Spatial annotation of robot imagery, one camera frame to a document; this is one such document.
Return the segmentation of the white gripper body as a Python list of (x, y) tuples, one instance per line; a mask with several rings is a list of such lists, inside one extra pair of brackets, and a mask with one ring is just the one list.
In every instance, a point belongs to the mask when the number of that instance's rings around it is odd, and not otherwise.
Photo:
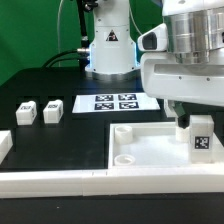
[(206, 64), (179, 64), (167, 52), (165, 24), (137, 40), (143, 52), (141, 81), (148, 96), (173, 101), (224, 106), (224, 48), (211, 51)]

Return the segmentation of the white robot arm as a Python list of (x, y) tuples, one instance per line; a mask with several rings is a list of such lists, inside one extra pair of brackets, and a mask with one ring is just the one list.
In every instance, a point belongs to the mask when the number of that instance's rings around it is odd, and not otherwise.
[(138, 70), (155, 98), (224, 108), (224, 0), (159, 0), (163, 22), (134, 41), (129, 0), (92, 0), (95, 37), (86, 73), (96, 79)]

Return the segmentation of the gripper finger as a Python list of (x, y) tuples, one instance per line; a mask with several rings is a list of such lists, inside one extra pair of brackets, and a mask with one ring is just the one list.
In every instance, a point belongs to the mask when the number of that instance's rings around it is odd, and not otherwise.
[(186, 113), (183, 103), (175, 101), (173, 109), (177, 116), (178, 126), (183, 129), (187, 128), (189, 126), (189, 115)]

